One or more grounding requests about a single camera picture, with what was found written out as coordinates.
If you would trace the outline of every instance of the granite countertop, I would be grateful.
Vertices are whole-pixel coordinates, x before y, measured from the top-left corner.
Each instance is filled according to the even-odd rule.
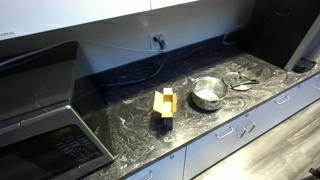
[[[220,42],[221,38],[215,38],[97,76],[105,84],[135,81],[156,71],[164,60],[161,71],[144,82],[106,86],[103,114],[96,122],[87,123],[115,161],[85,179],[129,177],[319,71],[316,66],[303,74],[287,72]],[[230,90],[217,111],[204,111],[193,104],[189,76],[221,79],[228,72],[238,71],[260,84],[244,92]],[[162,92],[165,87],[172,87],[177,93],[178,111],[174,114],[173,131],[159,135],[152,107],[154,92]]]

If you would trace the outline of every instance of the wooden floor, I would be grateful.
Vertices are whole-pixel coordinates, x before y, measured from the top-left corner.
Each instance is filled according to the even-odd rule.
[[[320,166],[320,100],[195,179],[313,180]]]

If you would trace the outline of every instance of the pot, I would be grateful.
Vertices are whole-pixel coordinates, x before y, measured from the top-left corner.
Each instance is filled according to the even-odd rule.
[[[193,79],[192,99],[194,103],[204,110],[217,110],[222,100],[228,94],[228,86],[220,79],[214,77],[201,77]]]

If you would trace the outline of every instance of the drawer handle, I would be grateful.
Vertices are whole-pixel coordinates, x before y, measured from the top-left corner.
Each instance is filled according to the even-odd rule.
[[[247,131],[248,133],[251,133],[252,130],[256,127],[256,124],[255,124],[254,122],[250,121],[250,123],[251,123],[253,126],[252,126],[252,128],[251,128],[249,131]]]
[[[284,97],[286,98],[285,100],[283,100],[283,101],[281,101],[281,102],[279,102],[279,101],[275,101],[275,102],[276,102],[277,104],[281,105],[281,104],[283,104],[283,103],[285,103],[285,102],[287,102],[287,101],[290,100],[290,97],[289,97],[289,96],[285,95]]]
[[[244,134],[246,134],[246,132],[247,132],[246,128],[242,127],[242,129],[243,129],[243,132],[242,132],[240,135],[237,134],[237,136],[238,136],[239,138],[242,138],[242,137],[244,136]]]
[[[152,174],[152,171],[150,171],[150,176],[147,180],[151,180],[153,178],[153,174]]]
[[[228,136],[229,134],[233,133],[233,128],[232,128],[231,126],[229,126],[229,128],[230,128],[230,131],[229,131],[229,132],[227,132],[227,133],[224,134],[223,136],[219,136],[218,134],[215,134],[216,137],[217,137],[218,139],[222,139],[222,138]]]

